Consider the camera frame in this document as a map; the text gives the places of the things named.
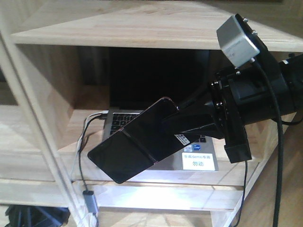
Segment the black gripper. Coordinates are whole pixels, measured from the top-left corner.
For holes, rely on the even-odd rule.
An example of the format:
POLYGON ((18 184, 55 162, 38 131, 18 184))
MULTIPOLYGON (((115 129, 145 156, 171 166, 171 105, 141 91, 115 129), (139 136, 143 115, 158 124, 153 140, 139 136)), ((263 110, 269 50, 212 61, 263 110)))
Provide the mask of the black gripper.
POLYGON ((201 85, 178 104, 178 112, 162 120, 170 134, 225 137, 224 149, 231 163, 251 159, 245 125, 275 118, 273 98, 281 115, 288 113, 288 85, 275 57, 239 14, 234 15, 260 53, 240 67, 221 70, 213 86, 201 85), (222 103, 223 127, 214 103, 222 103))

